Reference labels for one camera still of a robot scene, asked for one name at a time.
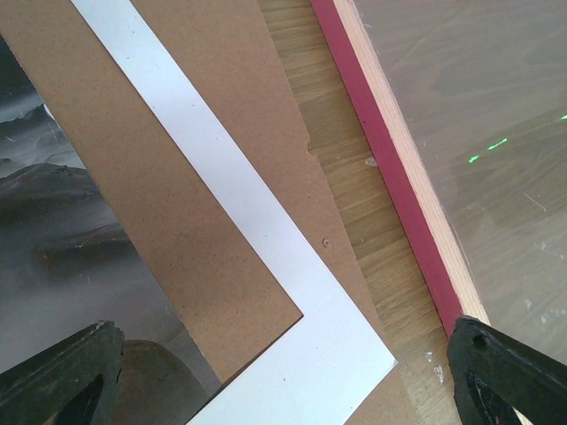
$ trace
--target wooden surface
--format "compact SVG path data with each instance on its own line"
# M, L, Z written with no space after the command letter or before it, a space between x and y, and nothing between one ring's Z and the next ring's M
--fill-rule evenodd
M308 0L260 6L421 424L459 423L447 338ZM431 362L427 353L431 352ZM441 366L441 383L434 368Z

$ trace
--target white paint speck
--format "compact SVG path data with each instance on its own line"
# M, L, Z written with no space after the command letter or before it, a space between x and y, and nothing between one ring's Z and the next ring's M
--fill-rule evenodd
M366 158L364 164L366 164L367 166L378 166L374 157Z
M534 204L536 204L539 208L541 208L541 210L543 211L543 213L545 214L547 209L545 206L543 206L542 204L540 204L538 201L536 201L535 199L533 199L531 196L529 196L527 193L524 192L525 197L527 197L528 199L530 199Z
M443 367L441 365L437 365L433 368L433 372L439 378L439 382L443 383L445 381L445 372L443 371Z

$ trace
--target brown hardboard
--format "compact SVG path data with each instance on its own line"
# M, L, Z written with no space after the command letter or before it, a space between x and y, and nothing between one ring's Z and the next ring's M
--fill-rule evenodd
M381 332L256 2L133 3ZM292 326L299 310L68 0L0 0L0 32L226 382ZM350 420L414 421L395 370Z

